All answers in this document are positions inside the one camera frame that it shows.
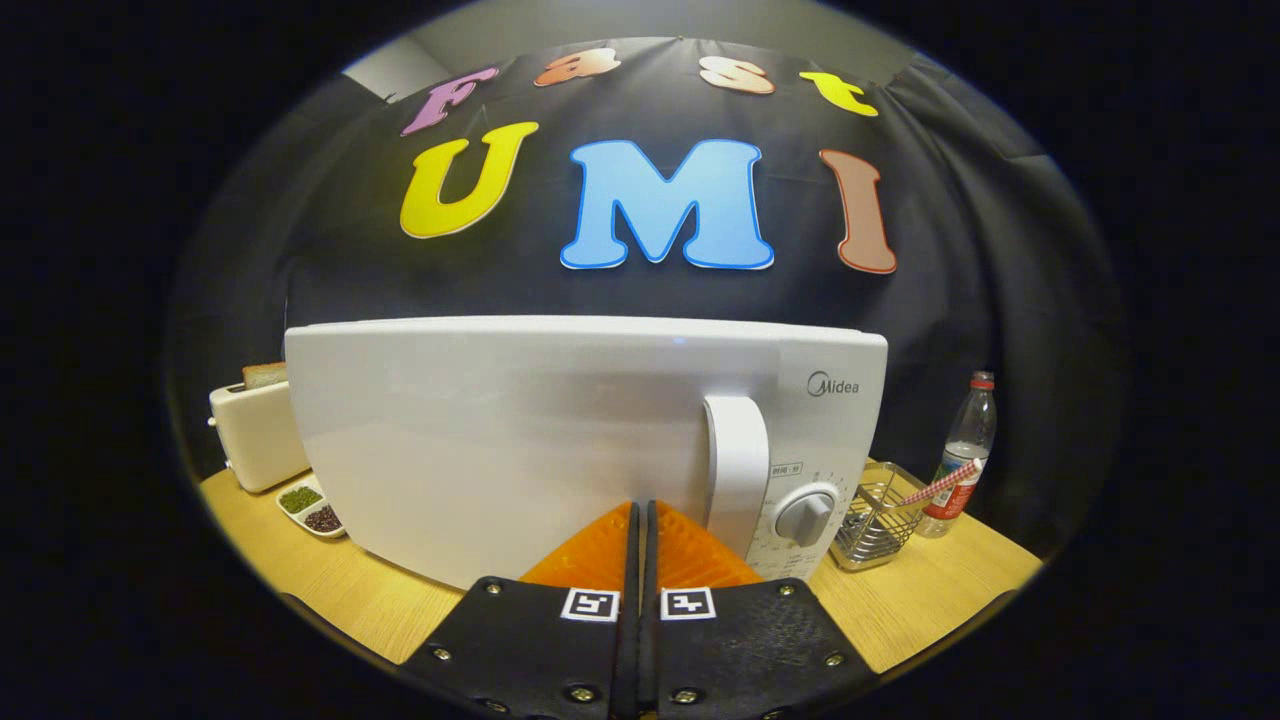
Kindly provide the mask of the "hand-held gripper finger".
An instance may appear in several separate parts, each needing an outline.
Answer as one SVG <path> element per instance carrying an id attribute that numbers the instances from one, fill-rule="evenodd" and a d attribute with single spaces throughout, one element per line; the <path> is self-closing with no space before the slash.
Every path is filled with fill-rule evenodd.
<path id="1" fill-rule="evenodd" d="M 657 719 L 823 719 L 874 689 L 864 660 L 801 579 L 678 585 L 660 564 L 701 527 L 646 507 L 644 708 Z"/>
<path id="2" fill-rule="evenodd" d="M 632 719 L 636 503 L 604 512 L 522 577 L 479 578 L 399 666 L 485 719 Z"/>

